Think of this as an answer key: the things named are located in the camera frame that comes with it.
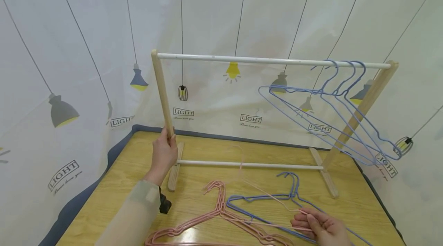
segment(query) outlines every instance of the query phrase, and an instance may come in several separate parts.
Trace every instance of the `curtain backdrop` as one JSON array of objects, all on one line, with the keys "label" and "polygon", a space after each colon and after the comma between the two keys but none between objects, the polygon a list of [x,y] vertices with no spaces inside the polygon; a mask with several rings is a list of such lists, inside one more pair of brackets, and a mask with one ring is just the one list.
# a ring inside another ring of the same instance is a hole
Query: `curtain backdrop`
[{"label": "curtain backdrop", "polygon": [[[441,18],[441,0],[1,0],[0,244],[52,245],[48,237],[65,229],[62,209],[82,204],[76,196],[93,188],[132,126],[163,126],[152,49],[396,60],[399,70],[368,114],[395,142],[443,104]],[[163,70],[178,130],[330,149],[334,140],[317,138],[315,128],[337,138],[331,127],[345,126],[318,95],[277,91],[310,115],[302,117],[269,89],[259,94],[272,83],[320,89],[334,68],[163,60]],[[325,90],[351,74],[340,69]],[[350,90],[356,103],[375,75],[368,69]],[[363,166],[408,245],[443,239],[442,126],[438,113],[404,158]]]}]

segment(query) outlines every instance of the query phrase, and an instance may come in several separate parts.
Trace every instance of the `stack of pink hangers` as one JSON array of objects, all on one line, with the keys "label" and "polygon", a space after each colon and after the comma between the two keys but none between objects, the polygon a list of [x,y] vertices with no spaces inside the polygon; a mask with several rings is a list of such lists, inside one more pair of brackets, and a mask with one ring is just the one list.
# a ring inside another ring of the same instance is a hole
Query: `stack of pink hangers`
[{"label": "stack of pink hangers", "polygon": [[208,212],[206,214],[202,214],[194,219],[191,219],[183,224],[175,227],[175,228],[166,228],[156,231],[149,235],[149,237],[145,241],[145,246],[199,246],[199,245],[208,245],[208,246],[237,246],[232,244],[222,244],[222,243],[160,243],[155,242],[156,239],[163,236],[177,236],[182,234],[189,228],[198,225],[204,221],[210,220],[212,218],[216,218],[220,216],[221,218],[233,223],[244,231],[250,233],[252,236],[256,237],[257,240],[262,245],[283,245],[283,246],[293,246],[294,243],[289,239],[279,234],[268,234],[265,230],[260,228],[256,223],[247,222],[242,217],[237,216],[236,214],[227,211],[225,205],[225,183],[222,181],[212,181],[206,185],[205,194],[212,190],[213,188],[218,188],[218,200],[215,205],[215,210]]}]

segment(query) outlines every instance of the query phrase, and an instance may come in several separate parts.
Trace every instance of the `right hand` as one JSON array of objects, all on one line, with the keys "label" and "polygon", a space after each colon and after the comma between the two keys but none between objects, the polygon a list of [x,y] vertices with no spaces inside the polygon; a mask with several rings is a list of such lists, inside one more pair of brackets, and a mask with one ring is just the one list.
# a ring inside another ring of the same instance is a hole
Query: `right hand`
[{"label": "right hand", "polygon": [[166,127],[163,127],[160,136],[152,142],[152,147],[151,169],[149,169],[143,179],[161,186],[169,169],[177,162],[178,147],[175,141],[175,134],[168,139]]},{"label": "right hand", "polygon": [[301,231],[320,246],[351,246],[346,226],[338,219],[311,208],[300,208],[307,213],[296,214],[291,220],[293,227],[310,228],[312,232]]}]

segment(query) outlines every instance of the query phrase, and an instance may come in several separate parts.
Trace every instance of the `sheer sleeve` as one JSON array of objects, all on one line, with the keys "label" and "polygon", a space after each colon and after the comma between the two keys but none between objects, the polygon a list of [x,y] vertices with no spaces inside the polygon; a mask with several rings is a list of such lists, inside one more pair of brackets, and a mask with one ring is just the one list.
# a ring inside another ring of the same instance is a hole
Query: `sheer sleeve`
[{"label": "sheer sleeve", "polygon": [[158,186],[148,181],[139,181],[95,245],[142,245],[159,207]]}]

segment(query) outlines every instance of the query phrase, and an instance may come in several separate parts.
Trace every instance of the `table top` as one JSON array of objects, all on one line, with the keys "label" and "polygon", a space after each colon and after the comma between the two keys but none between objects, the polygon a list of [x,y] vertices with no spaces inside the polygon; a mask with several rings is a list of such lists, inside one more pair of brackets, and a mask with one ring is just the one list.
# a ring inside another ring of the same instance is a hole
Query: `table top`
[{"label": "table top", "polygon": [[[134,185],[149,169],[152,141],[157,136],[158,133],[149,132],[134,134],[57,245],[93,245],[95,243],[119,211]],[[232,147],[238,145],[244,151],[244,162],[315,164],[308,149],[194,136],[177,136],[177,141],[185,143],[182,158],[186,160],[239,162],[242,159],[242,151],[238,147]],[[326,152],[320,151],[320,155],[324,158]],[[263,194],[241,181],[234,181],[238,176],[238,171],[238,168],[181,165],[175,192],[167,191],[167,178],[162,185],[162,193],[172,202],[172,208],[167,215],[158,214],[151,229],[146,231],[146,235],[157,229],[177,226],[200,214],[212,211],[215,208],[217,191],[202,194],[202,188],[210,181],[221,180],[228,183],[227,198],[232,194],[244,196]],[[276,177],[282,171],[274,168],[244,168],[242,174],[244,178],[259,185],[268,193],[288,193],[292,180]],[[403,245],[396,229],[351,158],[343,154],[338,155],[329,172],[340,193],[338,199],[330,197],[317,170],[294,171],[300,177],[298,190],[300,197],[342,220],[348,228],[373,245]],[[252,203],[238,200],[236,204],[274,224],[290,226],[289,220],[293,213],[275,200]],[[291,209],[297,208],[292,202],[286,202],[286,205]],[[296,245],[312,245],[269,226],[264,226],[263,229],[268,233],[282,234],[291,238]],[[352,234],[349,235],[355,245],[366,245]],[[211,219],[186,230],[178,237],[162,239],[160,241],[259,245],[256,238],[223,219]]]}]

